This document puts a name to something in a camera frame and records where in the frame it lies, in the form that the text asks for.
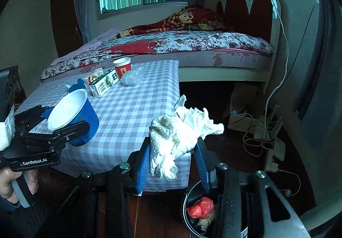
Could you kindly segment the person left hand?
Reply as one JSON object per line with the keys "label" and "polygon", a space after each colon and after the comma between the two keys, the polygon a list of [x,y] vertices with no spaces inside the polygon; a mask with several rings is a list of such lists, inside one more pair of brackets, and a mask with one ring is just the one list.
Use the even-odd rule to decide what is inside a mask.
{"label": "person left hand", "polygon": [[[29,191],[34,195],[38,190],[38,170],[25,171],[24,175],[28,177]],[[22,176],[22,172],[13,172],[9,167],[1,168],[1,197],[10,203],[19,201],[14,190],[15,182]]]}

